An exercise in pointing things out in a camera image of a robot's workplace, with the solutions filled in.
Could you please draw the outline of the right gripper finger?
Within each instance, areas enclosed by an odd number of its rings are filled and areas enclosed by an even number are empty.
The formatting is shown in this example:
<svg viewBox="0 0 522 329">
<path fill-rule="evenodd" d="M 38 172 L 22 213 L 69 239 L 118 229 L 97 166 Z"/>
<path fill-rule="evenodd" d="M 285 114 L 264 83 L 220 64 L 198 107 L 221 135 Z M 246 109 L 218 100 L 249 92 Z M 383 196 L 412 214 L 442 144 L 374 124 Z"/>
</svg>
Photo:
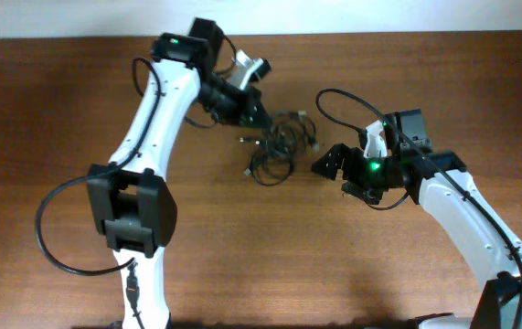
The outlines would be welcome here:
<svg viewBox="0 0 522 329">
<path fill-rule="evenodd" d="M 366 189 L 352 182 L 345 182 L 341 190 L 351 196 L 357 197 L 367 205 L 378 205 L 382 199 L 382 192 L 377 189 Z"/>
<path fill-rule="evenodd" d="M 354 164 L 356 149 L 343 143 L 335 144 L 325 155 L 311 165 L 314 174 L 335 181 L 339 171 L 342 177 L 348 178 Z"/>
</svg>

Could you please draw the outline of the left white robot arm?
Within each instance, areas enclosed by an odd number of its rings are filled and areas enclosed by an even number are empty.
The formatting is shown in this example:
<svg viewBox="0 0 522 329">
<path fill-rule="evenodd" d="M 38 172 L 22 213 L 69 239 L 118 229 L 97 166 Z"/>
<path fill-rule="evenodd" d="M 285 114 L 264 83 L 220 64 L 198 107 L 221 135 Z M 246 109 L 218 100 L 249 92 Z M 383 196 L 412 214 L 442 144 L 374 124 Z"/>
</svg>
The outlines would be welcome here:
<svg viewBox="0 0 522 329">
<path fill-rule="evenodd" d="M 221 28 L 197 18 L 185 35 L 162 34 L 146 61 L 150 73 L 123 141 L 106 165 L 89 169 L 87 191 L 95 228 L 122 275 L 124 315 L 115 328 L 168 328 L 164 254 L 177 205 L 166 184 L 170 155 L 189 108 L 199 103 L 220 124 L 270 126 L 254 82 L 271 70 L 266 58 L 239 50 L 229 78 L 215 73 Z"/>
</svg>

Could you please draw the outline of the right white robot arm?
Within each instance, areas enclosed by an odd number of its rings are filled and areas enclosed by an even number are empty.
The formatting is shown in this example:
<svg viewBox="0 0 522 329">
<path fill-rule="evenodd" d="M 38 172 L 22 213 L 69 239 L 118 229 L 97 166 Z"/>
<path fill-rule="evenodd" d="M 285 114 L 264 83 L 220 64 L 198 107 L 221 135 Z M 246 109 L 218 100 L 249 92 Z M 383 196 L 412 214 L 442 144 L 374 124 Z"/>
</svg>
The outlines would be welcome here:
<svg viewBox="0 0 522 329">
<path fill-rule="evenodd" d="M 430 314 L 410 328 L 522 328 L 522 240 L 483 198 L 463 161 L 435 153 L 419 110 L 389 113 L 360 135 L 360 147 L 334 145 L 314 173 L 342 177 L 345 193 L 376 209 L 383 194 L 402 188 L 444 229 L 483 293 L 471 317 Z"/>
</svg>

